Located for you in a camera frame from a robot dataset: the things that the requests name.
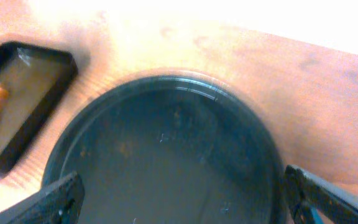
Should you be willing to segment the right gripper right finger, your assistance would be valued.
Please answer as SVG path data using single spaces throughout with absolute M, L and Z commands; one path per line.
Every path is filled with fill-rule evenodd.
M 358 223 L 358 197 L 301 167 L 285 169 L 286 198 L 295 223 Z

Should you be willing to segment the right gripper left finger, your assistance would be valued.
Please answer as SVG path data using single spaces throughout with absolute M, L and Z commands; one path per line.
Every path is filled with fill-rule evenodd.
M 82 179 L 72 172 L 0 212 L 0 224 L 76 224 L 84 197 Z

